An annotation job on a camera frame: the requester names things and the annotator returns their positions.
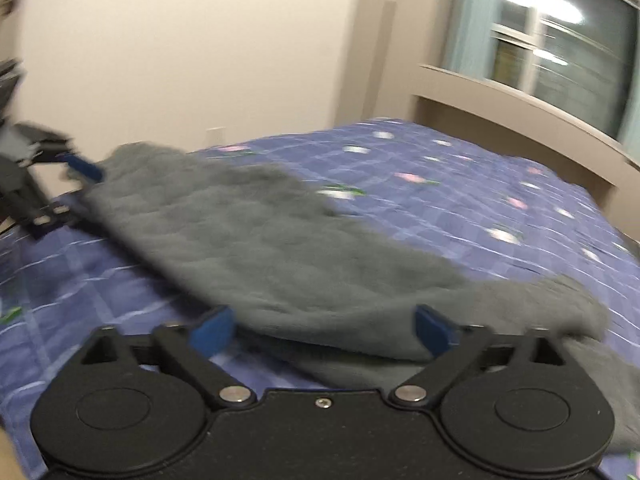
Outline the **white wall socket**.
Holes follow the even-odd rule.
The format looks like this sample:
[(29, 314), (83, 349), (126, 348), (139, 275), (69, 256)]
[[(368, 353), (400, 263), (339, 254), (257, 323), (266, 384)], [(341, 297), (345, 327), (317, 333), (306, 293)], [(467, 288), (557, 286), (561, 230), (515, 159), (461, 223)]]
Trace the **white wall socket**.
[(227, 145), (226, 128), (212, 127), (205, 131), (206, 145), (210, 148)]

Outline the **window with white frame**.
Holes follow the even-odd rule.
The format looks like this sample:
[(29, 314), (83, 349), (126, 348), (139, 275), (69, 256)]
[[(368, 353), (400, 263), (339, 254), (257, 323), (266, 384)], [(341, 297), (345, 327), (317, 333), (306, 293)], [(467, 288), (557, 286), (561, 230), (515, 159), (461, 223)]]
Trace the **window with white frame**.
[(632, 0), (497, 0), (489, 77), (620, 137), (638, 42)]

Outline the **beige window shelf cabinet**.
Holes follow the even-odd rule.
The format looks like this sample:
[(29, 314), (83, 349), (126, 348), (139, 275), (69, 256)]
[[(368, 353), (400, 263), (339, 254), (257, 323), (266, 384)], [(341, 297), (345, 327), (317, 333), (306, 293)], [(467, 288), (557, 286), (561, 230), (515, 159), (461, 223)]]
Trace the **beige window shelf cabinet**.
[(524, 157), (585, 188), (608, 221), (639, 234), (639, 164), (581, 120), (493, 81), (416, 69), (411, 119), (494, 153)]

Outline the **left light blue curtain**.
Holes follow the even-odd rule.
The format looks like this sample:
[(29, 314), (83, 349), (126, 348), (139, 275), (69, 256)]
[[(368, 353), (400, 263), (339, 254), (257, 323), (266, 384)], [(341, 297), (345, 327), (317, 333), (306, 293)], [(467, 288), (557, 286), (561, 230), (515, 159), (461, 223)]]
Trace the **left light blue curtain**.
[(499, 0), (454, 0), (442, 67), (473, 79), (487, 79), (496, 53), (492, 25)]

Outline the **right light blue curtain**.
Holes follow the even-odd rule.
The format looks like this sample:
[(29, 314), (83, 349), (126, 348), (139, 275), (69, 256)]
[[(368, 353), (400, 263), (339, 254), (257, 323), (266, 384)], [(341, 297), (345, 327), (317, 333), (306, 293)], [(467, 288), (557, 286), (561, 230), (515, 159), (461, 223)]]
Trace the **right light blue curtain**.
[(617, 141), (626, 154), (638, 162), (640, 158), (640, 93), (639, 87), (631, 91)]

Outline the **beige left wardrobe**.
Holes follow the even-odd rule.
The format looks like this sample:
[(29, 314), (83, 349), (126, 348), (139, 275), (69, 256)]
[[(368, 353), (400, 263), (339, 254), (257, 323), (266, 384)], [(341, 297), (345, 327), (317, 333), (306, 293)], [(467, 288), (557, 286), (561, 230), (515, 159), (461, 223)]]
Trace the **beige left wardrobe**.
[(454, 0), (357, 0), (334, 124), (408, 119), (423, 65), (444, 56)]

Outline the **blue plaid floral quilt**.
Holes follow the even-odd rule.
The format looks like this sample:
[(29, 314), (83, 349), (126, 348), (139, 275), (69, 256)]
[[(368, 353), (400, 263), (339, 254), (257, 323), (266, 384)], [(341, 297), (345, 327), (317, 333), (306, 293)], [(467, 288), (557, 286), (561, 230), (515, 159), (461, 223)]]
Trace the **blue plaid floral quilt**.
[[(390, 118), (206, 148), (203, 156), (291, 170), (344, 214), (462, 264), (472, 278), (568, 275), (608, 307), (608, 344), (639, 359), (638, 260), (584, 188), (538, 162)], [(32, 407), (88, 333), (105, 323), (143, 333), (192, 315), (183, 297), (102, 237), (4, 233), (1, 427), (24, 476), (46, 470), (29, 431)]]

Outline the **grey fleece pants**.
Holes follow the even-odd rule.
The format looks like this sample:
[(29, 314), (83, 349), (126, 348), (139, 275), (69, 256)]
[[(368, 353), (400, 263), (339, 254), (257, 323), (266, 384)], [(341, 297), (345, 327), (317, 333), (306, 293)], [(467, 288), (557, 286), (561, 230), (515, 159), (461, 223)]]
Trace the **grey fleece pants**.
[(572, 278), (471, 280), (271, 165), (134, 143), (103, 170), (80, 196), (111, 236), (202, 304), (230, 307), (254, 346), (319, 382), (388, 391), (416, 374), (433, 359), (414, 333), (420, 304), (500, 334), (546, 328), (610, 402), (611, 451), (638, 448), (639, 372), (606, 345), (608, 310)]

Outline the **light blue curtain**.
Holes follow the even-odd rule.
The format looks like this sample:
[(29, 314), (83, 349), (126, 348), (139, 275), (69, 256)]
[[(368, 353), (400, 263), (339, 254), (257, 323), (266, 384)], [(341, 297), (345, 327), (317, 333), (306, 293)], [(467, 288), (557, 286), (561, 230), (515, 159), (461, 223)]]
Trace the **light blue curtain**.
[(496, 53), (492, 25), (499, 0), (454, 0), (442, 67), (473, 79), (487, 79)]
[(617, 141), (626, 154), (638, 162), (640, 158), (640, 93), (639, 87), (631, 91)]

